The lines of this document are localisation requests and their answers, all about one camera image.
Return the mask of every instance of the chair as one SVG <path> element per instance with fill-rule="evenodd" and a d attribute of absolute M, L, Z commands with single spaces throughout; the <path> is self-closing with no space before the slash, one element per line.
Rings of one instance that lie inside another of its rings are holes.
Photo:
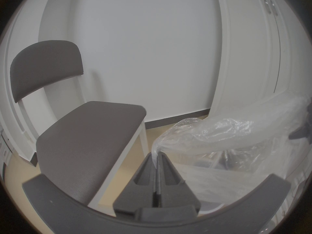
<path fill-rule="evenodd" d="M 78 47 L 69 41 L 42 41 L 14 58 L 10 79 L 14 101 L 49 84 L 83 74 Z M 140 136 L 148 145 L 142 106 L 90 101 L 74 109 L 39 136 L 42 174 L 64 193 L 96 209 L 122 161 Z"/>

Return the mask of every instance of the seat cushion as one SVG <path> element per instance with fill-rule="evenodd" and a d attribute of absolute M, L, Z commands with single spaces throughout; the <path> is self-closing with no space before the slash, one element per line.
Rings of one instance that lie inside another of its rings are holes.
<path fill-rule="evenodd" d="M 143 107 L 90 101 L 37 139 L 40 170 L 58 188 L 87 205 L 146 115 Z"/>

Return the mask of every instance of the baseboard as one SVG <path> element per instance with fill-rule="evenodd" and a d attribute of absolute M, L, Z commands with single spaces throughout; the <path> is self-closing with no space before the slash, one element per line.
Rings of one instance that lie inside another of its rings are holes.
<path fill-rule="evenodd" d="M 166 125 L 177 123 L 177 122 L 179 122 L 185 118 L 201 117 L 204 115 L 208 115 L 209 111 L 210 111 L 210 109 L 205 109 L 205 110 L 201 110 L 201 111 L 197 111 L 197 112 L 189 113 L 189 114 L 185 114 L 185 115 L 178 115 L 178 116 L 174 116 L 174 117 L 170 117 L 170 118 L 149 121 L 149 122 L 145 123 L 145 128 L 150 129 L 150 128 L 155 128 L 155 127 L 166 126 Z"/>

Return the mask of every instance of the floor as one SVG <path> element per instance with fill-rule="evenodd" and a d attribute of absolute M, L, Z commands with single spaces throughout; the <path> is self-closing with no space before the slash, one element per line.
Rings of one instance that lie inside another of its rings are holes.
<path fill-rule="evenodd" d="M 146 130 L 149 149 L 151 149 L 154 140 L 171 126 L 173 125 L 166 125 Z M 113 202 L 138 169 L 143 159 L 143 151 L 140 139 L 138 138 L 100 200 L 99 206 L 100 208 L 103 208 L 103 211 L 108 214 L 114 214 L 112 211 Z M 37 165 L 37 167 L 33 167 L 23 161 L 16 152 L 13 152 L 10 163 L 5 171 L 5 186 L 14 203 L 18 206 L 29 222 L 41 233 L 50 234 L 53 232 L 37 215 L 21 186 L 23 182 L 35 177 L 38 174 L 40 174 L 39 165 Z"/>

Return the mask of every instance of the crumpled plastic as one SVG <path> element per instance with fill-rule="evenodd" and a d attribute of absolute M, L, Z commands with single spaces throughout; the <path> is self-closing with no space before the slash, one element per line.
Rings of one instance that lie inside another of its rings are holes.
<path fill-rule="evenodd" d="M 165 152 L 200 200 L 231 204 L 269 174 L 286 178 L 301 151 L 288 135 L 304 123 L 309 103 L 285 91 L 241 110 L 184 119 L 154 141 L 153 162 Z"/>

